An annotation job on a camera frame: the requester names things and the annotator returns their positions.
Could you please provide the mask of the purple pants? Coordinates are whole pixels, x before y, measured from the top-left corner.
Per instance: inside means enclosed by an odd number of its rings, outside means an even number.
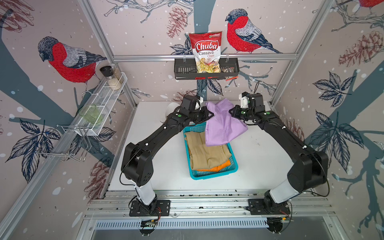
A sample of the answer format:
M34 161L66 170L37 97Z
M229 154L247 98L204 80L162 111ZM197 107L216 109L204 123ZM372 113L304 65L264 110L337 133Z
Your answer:
M229 110L235 106L228 99L218 103L208 102L206 107L214 114L206 122L205 140L207 147L228 144L248 130L246 124L233 118L229 113Z

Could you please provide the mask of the beige pants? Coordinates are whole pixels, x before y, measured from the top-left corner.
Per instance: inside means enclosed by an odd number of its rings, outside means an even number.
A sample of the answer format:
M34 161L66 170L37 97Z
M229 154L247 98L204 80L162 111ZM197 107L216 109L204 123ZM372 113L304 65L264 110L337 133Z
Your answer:
M217 167L232 157L227 145L207 147L204 132L187 132L185 135L193 171Z

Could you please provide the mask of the orange pants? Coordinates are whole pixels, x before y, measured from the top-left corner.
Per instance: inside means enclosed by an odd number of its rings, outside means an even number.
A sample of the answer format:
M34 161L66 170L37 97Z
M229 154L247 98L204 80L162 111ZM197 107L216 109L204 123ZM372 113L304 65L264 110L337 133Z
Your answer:
M217 172L221 171L222 169L225 169L226 167L229 167L230 165L231 165L231 161L227 160L225 163L223 163L223 164L221 164L221 165L219 165L217 167L214 167L214 168L211 168L211 169L206 169L206 170L202 169L202 170L197 170L197 171L199 171L199 172L215 172L215 173L217 173Z

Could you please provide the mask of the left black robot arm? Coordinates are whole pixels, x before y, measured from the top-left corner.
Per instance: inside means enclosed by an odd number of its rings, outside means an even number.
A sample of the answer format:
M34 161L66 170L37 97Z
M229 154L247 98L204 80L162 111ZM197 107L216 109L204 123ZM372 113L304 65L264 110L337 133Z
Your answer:
M207 107L195 109L178 106L165 122L150 136L137 144L129 143L125 147L121 176L133 182L137 193L136 203L149 214L157 209L157 195L150 179L154 173L153 158L157 152L175 135L182 132L190 123L201 124L214 116Z

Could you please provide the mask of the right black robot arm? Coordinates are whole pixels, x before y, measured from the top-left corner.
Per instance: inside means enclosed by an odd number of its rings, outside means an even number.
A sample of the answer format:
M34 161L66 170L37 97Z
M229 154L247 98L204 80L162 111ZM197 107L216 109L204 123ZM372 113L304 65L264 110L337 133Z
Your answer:
M236 105L229 113L244 123L251 121L272 136L293 162L286 180L265 192L263 205L267 213L277 211L289 199L302 192L328 182L326 167L329 158L325 152L317 152L306 145L284 125L275 112L266 111L265 107L241 108Z

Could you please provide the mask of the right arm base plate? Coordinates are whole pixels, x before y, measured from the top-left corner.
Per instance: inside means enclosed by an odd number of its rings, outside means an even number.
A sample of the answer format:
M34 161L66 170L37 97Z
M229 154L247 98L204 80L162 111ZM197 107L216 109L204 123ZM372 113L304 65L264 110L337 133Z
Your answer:
M276 204L264 199L248 199L247 211L251 215L290 215L291 209L287 202Z

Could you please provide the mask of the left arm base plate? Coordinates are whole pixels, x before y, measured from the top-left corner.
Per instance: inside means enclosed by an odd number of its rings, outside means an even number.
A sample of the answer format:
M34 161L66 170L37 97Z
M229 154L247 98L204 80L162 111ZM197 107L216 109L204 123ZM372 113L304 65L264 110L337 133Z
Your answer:
M130 205L130 217L163 217L170 214L170 200L154 200L149 206L146 206L139 200L133 200Z

